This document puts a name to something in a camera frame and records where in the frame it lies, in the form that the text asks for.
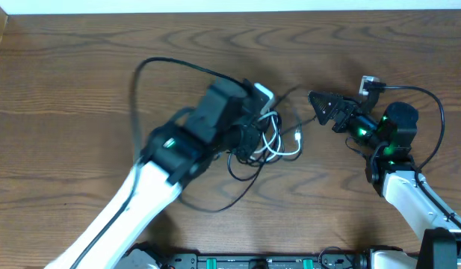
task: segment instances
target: robotic arm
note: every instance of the robotic arm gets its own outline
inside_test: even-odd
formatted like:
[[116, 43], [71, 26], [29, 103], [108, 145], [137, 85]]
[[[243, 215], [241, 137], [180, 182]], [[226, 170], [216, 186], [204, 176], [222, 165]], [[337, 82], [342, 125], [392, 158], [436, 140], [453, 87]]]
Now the robotic arm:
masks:
[[[419, 167], [409, 155], [416, 135], [418, 111], [403, 102], [390, 104], [377, 122], [369, 114], [386, 89], [420, 90], [431, 95], [440, 107], [442, 133], [433, 154]], [[417, 87], [387, 87], [378, 78], [364, 76], [359, 94], [364, 102], [332, 93], [309, 93], [321, 125], [335, 120], [332, 130], [349, 132], [372, 155], [358, 152], [366, 160], [366, 178], [375, 191], [391, 203], [422, 240], [418, 261], [401, 251], [372, 249], [367, 268], [456, 268], [461, 264], [461, 217], [431, 189], [421, 168], [436, 154], [444, 134], [441, 102], [429, 91]]]
[[[196, 109], [183, 109], [152, 131], [116, 196], [46, 268], [113, 268], [147, 224], [207, 170], [216, 153], [229, 150], [242, 159], [253, 154], [268, 128], [257, 119], [273, 101], [261, 84], [217, 80]], [[177, 119], [186, 113], [179, 126]]]

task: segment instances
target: white arm segment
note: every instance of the white arm segment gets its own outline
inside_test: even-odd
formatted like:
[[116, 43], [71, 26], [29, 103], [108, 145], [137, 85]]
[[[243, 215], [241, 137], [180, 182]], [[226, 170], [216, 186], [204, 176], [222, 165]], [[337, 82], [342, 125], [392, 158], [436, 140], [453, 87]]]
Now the white arm segment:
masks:
[[[427, 184], [426, 178], [422, 174], [419, 174], [419, 179], [424, 182], [426, 190], [439, 204], [447, 211], [453, 212]], [[446, 216], [441, 210], [417, 187], [415, 172], [396, 171], [387, 174], [383, 186], [383, 196], [403, 215], [420, 241], [423, 240], [425, 229], [442, 227], [449, 232], [461, 232], [456, 224], [446, 220]], [[456, 219], [461, 223], [461, 217], [456, 216]]]
[[[70, 268], [84, 248], [114, 216], [129, 196], [134, 184], [133, 167], [116, 196], [106, 205], [78, 240], [46, 266], [46, 269]], [[140, 180], [127, 209], [81, 260], [78, 268], [113, 268], [130, 248], [147, 224], [182, 192], [182, 186], [167, 183], [169, 174], [153, 162], [145, 164]]]

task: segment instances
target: wooden table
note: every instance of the wooden table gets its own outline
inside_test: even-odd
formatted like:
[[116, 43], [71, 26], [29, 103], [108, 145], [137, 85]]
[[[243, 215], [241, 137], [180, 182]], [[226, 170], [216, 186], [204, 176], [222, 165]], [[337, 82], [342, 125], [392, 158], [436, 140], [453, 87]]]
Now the wooden table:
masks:
[[[308, 90], [356, 95], [362, 75], [432, 90], [447, 126], [424, 174], [461, 215], [461, 11], [12, 16], [0, 50], [0, 268], [44, 266], [115, 194], [132, 165], [129, 79], [139, 61], [156, 55], [279, 94], [301, 84], [280, 107], [284, 126], [293, 124], [291, 106], [313, 116]], [[196, 105], [212, 80], [172, 64], [149, 66], [139, 89], [144, 131]], [[436, 104], [390, 91], [375, 117], [397, 100], [419, 110], [412, 154], [421, 163], [439, 135]], [[404, 219], [366, 182], [364, 161], [344, 145], [347, 135], [331, 126], [305, 126], [301, 159], [265, 167], [232, 209], [203, 214], [175, 202], [140, 239], [202, 253], [370, 244], [417, 251]], [[184, 197], [219, 208], [245, 187], [222, 159]]]

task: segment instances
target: wood grain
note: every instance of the wood grain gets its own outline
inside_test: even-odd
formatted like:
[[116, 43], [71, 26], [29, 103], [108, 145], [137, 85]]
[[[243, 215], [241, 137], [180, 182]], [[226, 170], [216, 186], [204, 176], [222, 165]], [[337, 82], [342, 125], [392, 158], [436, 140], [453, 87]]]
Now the wood grain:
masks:
[[[156, 55], [280, 94], [301, 84], [280, 108], [286, 126], [291, 106], [313, 116], [308, 90], [354, 95], [362, 75], [431, 89], [447, 128], [424, 173], [461, 215], [461, 11], [14, 16], [1, 47], [0, 268], [46, 265], [115, 194], [132, 164], [129, 79], [139, 61]], [[211, 80], [171, 64], [149, 66], [139, 92], [145, 131], [195, 105]], [[388, 92], [374, 114], [396, 100], [420, 111], [412, 153], [421, 162], [439, 134], [436, 104], [420, 93]], [[175, 202], [140, 239], [203, 253], [370, 244], [417, 251], [404, 219], [366, 182], [345, 135], [317, 123], [303, 131], [302, 158], [266, 167], [234, 208], [202, 214]], [[245, 184], [225, 166], [212, 164], [185, 199], [218, 208], [236, 197]]]

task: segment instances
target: white background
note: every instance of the white background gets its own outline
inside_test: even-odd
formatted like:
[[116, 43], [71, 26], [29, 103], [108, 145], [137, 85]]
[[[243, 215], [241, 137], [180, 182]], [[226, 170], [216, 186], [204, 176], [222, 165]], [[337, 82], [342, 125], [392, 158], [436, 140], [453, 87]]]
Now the white background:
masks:
[[10, 15], [461, 9], [461, 0], [0, 0]]

